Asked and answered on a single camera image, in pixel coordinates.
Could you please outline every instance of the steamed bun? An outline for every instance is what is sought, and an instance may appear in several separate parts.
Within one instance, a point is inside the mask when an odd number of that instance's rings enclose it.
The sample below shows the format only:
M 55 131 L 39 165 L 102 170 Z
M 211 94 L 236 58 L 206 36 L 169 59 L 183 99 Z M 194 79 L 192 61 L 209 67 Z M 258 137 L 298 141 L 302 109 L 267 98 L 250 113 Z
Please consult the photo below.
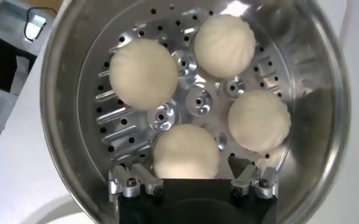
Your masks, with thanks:
M 229 110 L 229 130 L 239 145 L 255 152 L 279 146 L 289 133 L 288 107 L 268 90 L 252 90 L 239 97 Z
M 248 23 L 232 15 L 216 15 L 199 29 L 194 44 L 197 62 L 217 78 L 244 71 L 255 54 L 256 40 Z
M 191 124 L 171 128 L 154 149 L 155 173 L 160 178 L 214 178 L 218 164 L 219 150 L 213 136 Z
M 109 79 L 114 92 L 139 110 L 152 110 L 169 100 L 178 76 L 174 59 L 154 40 L 133 40 L 118 50 L 110 62 Z

